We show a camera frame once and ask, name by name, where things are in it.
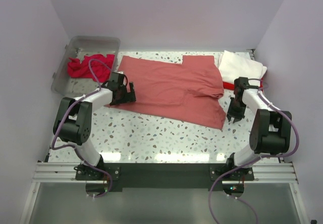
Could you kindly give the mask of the salmon pink t shirt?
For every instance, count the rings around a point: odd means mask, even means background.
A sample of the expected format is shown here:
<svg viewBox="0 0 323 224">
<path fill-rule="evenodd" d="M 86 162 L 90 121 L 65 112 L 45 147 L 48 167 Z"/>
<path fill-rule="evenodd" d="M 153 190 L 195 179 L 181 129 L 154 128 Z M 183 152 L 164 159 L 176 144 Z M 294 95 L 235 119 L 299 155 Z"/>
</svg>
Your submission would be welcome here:
<svg viewBox="0 0 323 224">
<path fill-rule="evenodd" d="M 118 109 L 223 128 L 223 81 L 212 55 L 185 55 L 180 64 L 124 56 L 119 70 L 134 83 L 136 101 Z"/>
</svg>

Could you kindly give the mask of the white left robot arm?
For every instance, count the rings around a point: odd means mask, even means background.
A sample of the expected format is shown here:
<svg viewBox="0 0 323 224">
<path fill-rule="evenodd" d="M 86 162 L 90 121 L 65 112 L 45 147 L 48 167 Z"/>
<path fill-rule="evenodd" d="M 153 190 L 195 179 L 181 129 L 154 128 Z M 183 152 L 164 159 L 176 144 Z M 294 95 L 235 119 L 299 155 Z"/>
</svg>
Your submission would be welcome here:
<svg viewBox="0 0 323 224">
<path fill-rule="evenodd" d="M 104 83 L 80 97 L 64 97 L 53 126 L 52 150 L 73 148 L 87 174 L 94 180 L 104 175 L 103 158 L 91 140 L 92 114 L 103 106 L 136 101 L 134 83 L 123 73 L 112 72 Z"/>
</svg>

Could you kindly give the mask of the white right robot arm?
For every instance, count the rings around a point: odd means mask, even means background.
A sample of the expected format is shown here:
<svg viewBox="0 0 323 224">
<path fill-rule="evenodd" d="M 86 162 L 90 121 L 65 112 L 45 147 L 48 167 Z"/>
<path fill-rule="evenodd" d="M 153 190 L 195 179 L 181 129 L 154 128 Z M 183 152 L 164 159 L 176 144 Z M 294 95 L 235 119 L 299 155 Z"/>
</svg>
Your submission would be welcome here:
<svg viewBox="0 0 323 224">
<path fill-rule="evenodd" d="M 230 180 L 238 179 L 243 174 L 242 168 L 251 167 L 263 157 L 286 153 L 290 147 L 291 113 L 275 107 L 263 89 L 251 85 L 250 81 L 246 77 L 234 80 L 234 97 L 227 111 L 228 121 L 234 123 L 245 118 L 247 108 L 254 113 L 249 145 L 226 160 L 225 175 Z"/>
</svg>

